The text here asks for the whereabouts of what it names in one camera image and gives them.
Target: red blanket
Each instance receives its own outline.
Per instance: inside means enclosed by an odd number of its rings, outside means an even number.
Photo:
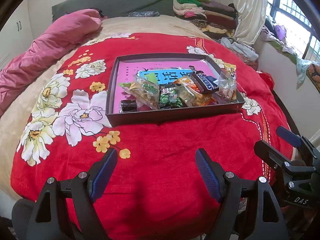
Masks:
[[[116,57],[140,53],[213,54],[237,66],[240,113],[109,128],[106,88]],[[287,157],[292,147],[276,135],[284,114],[260,76],[222,45],[195,37],[122,34],[80,47],[44,87],[21,137],[11,184],[36,200],[46,179],[73,178],[119,151],[117,167],[94,204],[112,239],[191,239],[207,231],[218,210],[195,164],[203,147],[212,160],[241,178],[269,180],[270,168],[253,152],[264,139]],[[76,221],[72,202],[71,219]]]

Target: window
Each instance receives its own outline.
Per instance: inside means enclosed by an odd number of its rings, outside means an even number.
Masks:
[[[293,0],[268,0],[267,15],[287,29],[287,43],[301,58],[320,61],[320,42],[304,13]]]

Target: curtain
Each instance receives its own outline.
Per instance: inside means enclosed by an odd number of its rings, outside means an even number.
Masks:
[[[266,20],[267,0],[234,0],[239,12],[235,37],[247,45],[254,44]]]

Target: purple cloth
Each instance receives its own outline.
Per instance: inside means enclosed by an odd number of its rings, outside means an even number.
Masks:
[[[278,39],[282,41],[287,36],[287,30],[283,25],[274,26]]]
[[[83,43],[101,27],[99,12],[85,9],[64,15],[33,41],[31,47],[0,71],[0,117],[44,70]]]

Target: gray headboard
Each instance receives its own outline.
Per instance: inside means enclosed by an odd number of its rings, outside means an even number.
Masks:
[[[109,18],[127,16],[134,11],[159,11],[160,14],[175,16],[173,0],[66,0],[52,7],[52,19],[55,21],[66,13],[81,9],[98,8]]]

